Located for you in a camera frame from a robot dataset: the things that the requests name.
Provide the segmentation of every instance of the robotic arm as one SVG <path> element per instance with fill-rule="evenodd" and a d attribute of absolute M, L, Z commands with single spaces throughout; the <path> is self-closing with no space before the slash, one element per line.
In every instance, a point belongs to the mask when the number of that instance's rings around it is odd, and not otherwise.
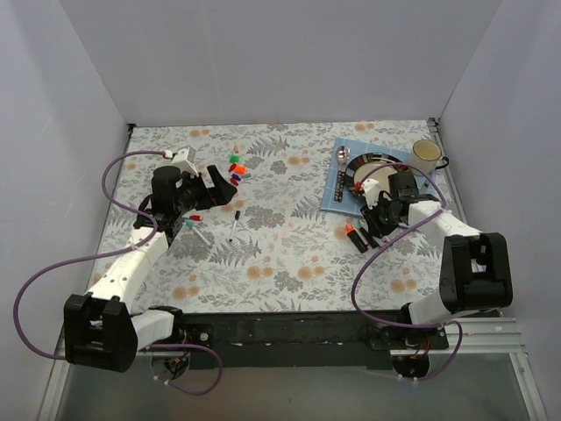
<path fill-rule="evenodd" d="M 207 188 L 193 165 L 195 150 L 182 149 L 154 170 L 152 194 L 139 206 L 158 221 L 158 232 L 141 248 L 121 255 L 85 295 L 72 295 L 64 306 L 66 359 L 70 363 L 124 372 L 136 352 L 174 334 L 180 310 L 150 309 L 131 318 L 138 288 L 156 260 L 171 246 L 182 216 L 230 202 L 237 189 L 215 166 L 207 167 L 214 187 Z M 137 244 L 152 232 L 152 222 L 138 216 L 129 239 Z"/>
<path fill-rule="evenodd" d="M 362 186 L 366 206 L 361 212 L 374 237 L 388 235 L 399 223 L 415 225 L 440 209 L 435 197 L 419 193 L 411 171 L 398 171 L 388 179 L 389 193 L 380 191 L 375 180 Z M 502 235 L 480 232 L 447 212 L 418 230 L 442 252 L 440 283 L 437 291 L 404 306 L 406 323 L 445 323 L 512 303 L 507 242 Z"/>

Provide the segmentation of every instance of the white wall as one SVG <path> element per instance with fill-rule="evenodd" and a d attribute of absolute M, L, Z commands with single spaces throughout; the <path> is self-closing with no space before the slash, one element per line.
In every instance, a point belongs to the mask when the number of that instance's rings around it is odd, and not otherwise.
<path fill-rule="evenodd" d="M 0 0 L 0 407 L 35 419 L 52 366 L 19 341 L 18 288 L 58 260 L 96 250 L 108 209 L 103 167 L 124 150 L 126 125 L 58 0 Z M 24 297 L 32 341 L 52 351 L 62 305 L 91 265 L 39 278 Z"/>
<path fill-rule="evenodd" d="M 472 224 L 508 241 L 515 301 L 550 419 L 561 419 L 561 3 L 504 0 L 442 117 Z"/>
<path fill-rule="evenodd" d="M 125 120 L 440 116 L 501 0 L 60 0 Z"/>

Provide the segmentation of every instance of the silver spoon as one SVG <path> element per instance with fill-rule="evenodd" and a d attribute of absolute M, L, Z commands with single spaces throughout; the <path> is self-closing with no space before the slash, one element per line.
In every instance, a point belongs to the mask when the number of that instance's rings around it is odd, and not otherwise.
<path fill-rule="evenodd" d="M 347 163 L 347 161 L 349 160 L 349 153 L 350 150 L 348 147 L 345 146 L 341 146 L 339 147 L 339 149 L 337 150 L 337 156 L 336 156 L 336 160 L 337 163 L 339 164 L 339 170 L 337 171 L 337 182 L 335 185 L 335 200 L 337 200 L 338 202 L 341 202 L 341 200 L 343 200 L 343 168 L 344 168 L 344 164 Z"/>

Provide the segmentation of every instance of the tabletop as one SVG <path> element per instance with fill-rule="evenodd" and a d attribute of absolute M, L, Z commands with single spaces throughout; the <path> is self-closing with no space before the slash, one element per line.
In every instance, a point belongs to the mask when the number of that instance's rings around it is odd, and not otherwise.
<path fill-rule="evenodd" d="M 229 204 L 190 212 L 203 216 L 196 226 L 214 247 L 209 250 L 184 227 L 146 277 L 131 312 L 154 305 L 184 312 L 352 310 L 352 281 L 372 250 L 360 254 L 346 237 L 345 224 L 357 226 L 357 220 L 319 210 L 337 137 L 410 150 L 430 133 L 421 120 L 135 128 L 129 151 L 192 146 L 205 180 L 206 167 L 213 164 L 227 177 L 236 145 L 251 177 L 241 181 Z M 158 156 L 127 158 L 116 199 L 138 207 L 150 193 L 159 161 Z M 436 182 L 451 200 L 442 172 Z M 235 211 L 241 217 L 230 243 Z M 134 219 L 112 206 L 100 251 L 122 248 Z M 97 261 L 90 283 L 114 260 Z M 439 272 L 436 248 L 412 233 L 366 270 L 359 303 L 365 309 L 399 309 L 433 292 Z"/>

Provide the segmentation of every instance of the mug handle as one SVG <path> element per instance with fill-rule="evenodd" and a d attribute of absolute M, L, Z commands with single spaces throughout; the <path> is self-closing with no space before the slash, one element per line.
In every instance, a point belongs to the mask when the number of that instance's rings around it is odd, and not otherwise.
<path fill-rule="evenodd" d="M 444 164 L 439 165 L 438 167 L 436 167 L 435 169 L 442 169 L 442 168 L 446 168 L 448 167 L 448 164 L 450 164 L 450 160 L 448 159 L 447 156 L 443 156 L 442 157 L 442 161 L 444 161 Z"/>

